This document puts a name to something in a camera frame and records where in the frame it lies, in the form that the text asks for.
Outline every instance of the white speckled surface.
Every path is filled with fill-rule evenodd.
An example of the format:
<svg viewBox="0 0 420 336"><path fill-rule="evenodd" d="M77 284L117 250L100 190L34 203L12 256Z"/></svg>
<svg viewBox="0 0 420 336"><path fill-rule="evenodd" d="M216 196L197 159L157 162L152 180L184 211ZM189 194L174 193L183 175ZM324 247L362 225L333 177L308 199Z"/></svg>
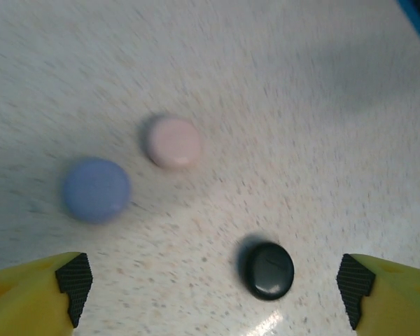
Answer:
<svg viewBox="0 0 420 336"><path fill-rule="evenodd" d="M152 113L205 153L142 154ZM119 220L67 217L72 159L133 180ZM294 259L291 292L237 281L246 235ZM75 335L350 335L343 253L420 267L420 40L392 0L0 0L0 268L87 252Z"/></svg>

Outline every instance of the speckled floor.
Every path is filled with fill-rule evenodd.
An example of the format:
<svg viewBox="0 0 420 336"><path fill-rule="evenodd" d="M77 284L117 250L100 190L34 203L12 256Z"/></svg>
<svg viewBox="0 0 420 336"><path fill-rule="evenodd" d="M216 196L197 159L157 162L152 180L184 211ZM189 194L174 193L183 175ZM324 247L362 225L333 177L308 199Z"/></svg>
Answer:
<svg viewBox="0 0 420 336"><path fill-rule="evenodd" d="M152 113L192 118L199 166L143 155ZM115 160L114 223L64 214L60 178ZM243 238L293 257L248 294ZM76 336L350 335L343 253L420 267L420 40L392 0L0 0L0 268L88 253Z"/></svg>

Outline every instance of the blue disc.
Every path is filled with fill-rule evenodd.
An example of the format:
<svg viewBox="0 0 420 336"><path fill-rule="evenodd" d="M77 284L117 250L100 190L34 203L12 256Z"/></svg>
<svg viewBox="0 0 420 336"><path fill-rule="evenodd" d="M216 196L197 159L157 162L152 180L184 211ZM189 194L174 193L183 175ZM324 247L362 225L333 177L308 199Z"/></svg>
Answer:
<svg viewBox="0 0 420 336"><path fill-rule="evenodd" d="M130 201L131 186L126 172L116 163L88 158L67 174L64 202L79 220L102 223L117 216Z"/></svg>

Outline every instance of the black disc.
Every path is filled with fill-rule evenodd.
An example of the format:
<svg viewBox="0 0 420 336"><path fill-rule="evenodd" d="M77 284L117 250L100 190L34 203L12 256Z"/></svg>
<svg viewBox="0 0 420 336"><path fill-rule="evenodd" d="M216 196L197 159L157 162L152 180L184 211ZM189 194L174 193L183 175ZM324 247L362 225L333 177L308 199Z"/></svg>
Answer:
<svg viewBox="0 0 420 336"><path fill-rule="evenodd" d="M283 247L265 242L248 252L243 275L247 288L254 296L273 301L291 288L294 264Z"/></svg>

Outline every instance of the pink disc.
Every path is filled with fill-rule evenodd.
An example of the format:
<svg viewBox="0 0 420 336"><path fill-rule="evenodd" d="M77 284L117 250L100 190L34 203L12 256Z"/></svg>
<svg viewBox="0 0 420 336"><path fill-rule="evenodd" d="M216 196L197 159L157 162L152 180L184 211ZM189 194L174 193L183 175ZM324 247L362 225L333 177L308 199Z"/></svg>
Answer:
<svg viewBox="0 0 420 336"><path fill-rule="evenodd" d="M197 161L202 151L196 127L180 117L159 118L150 129L147 140L148 154L161 168L189 167Z"/></svg>

